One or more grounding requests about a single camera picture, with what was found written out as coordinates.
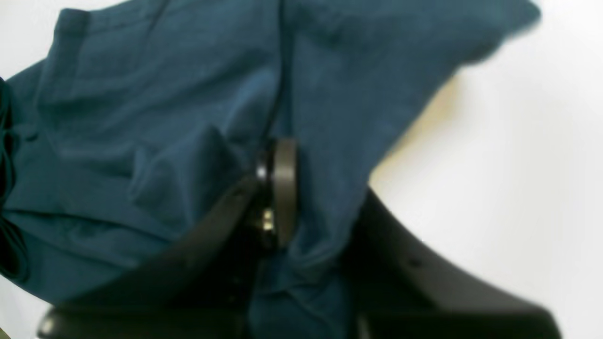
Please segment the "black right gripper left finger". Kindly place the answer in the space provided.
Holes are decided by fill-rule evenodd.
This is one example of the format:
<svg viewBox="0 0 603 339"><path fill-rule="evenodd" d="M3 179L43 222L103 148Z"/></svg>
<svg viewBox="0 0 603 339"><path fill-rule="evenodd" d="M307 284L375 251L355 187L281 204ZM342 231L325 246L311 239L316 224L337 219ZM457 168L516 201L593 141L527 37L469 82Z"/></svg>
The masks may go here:
<svg viewBox="0 0 603 339"><path fill-rule="evenodd" d="M118 279L53 306L40 339L249 339L247 314L265 258L297 219L297 146L273 139L181 240Z"/></svg>

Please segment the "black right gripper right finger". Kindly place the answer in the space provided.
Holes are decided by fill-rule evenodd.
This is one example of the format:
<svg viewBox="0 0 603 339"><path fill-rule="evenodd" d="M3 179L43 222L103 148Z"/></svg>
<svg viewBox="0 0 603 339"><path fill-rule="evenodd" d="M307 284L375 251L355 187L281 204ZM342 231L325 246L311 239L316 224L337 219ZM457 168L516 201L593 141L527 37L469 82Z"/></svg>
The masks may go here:
<svg viewBox="0 0 603 339"><path fill-rule="evenodd" d="M341 257L351 339L560 339L551 313L465 272L368 191Z"/></svg>

